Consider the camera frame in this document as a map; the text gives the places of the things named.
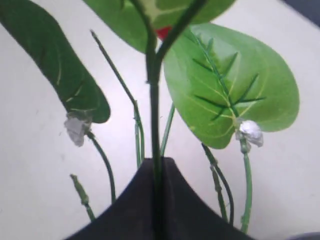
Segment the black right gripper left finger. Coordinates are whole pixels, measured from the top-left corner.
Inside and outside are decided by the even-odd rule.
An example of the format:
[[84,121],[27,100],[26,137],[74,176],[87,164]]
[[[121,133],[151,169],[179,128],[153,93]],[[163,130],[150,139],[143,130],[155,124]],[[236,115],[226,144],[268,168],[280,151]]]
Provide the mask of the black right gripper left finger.
[[153,240],[153,160],[146,158],[116,201],[68,240]]

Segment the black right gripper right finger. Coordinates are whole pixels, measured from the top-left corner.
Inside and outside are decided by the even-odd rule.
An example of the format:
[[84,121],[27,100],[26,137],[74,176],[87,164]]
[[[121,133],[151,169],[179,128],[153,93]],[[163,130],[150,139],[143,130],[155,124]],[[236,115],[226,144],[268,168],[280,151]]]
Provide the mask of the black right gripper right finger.
[[162,159],[168,240],[251,240],[214,212],[192,189],[171,157]]

